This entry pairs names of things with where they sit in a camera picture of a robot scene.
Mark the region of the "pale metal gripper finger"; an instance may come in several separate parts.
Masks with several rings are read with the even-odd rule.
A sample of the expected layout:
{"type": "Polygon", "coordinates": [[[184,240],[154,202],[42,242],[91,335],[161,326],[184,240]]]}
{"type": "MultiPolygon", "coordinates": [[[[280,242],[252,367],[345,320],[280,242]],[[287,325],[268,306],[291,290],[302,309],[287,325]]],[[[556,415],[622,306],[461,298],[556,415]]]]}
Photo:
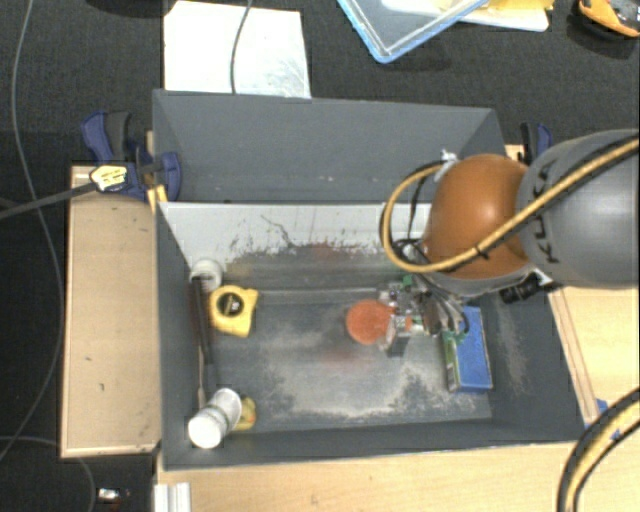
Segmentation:
{"type": "Polygon", "coordinates": [[[399,312],[399,293],[401,285],[397,282],[391,282],[387,287],[381,288],[378,293],[378,301],[383,304],[392,314],[399,312]]]}
{"type": "Polygon", "coordinates": [[[412,336],[413,319],[411,316],[393,315],[385,335],[385,352],[388,357],[403,357],[412,336]]]}

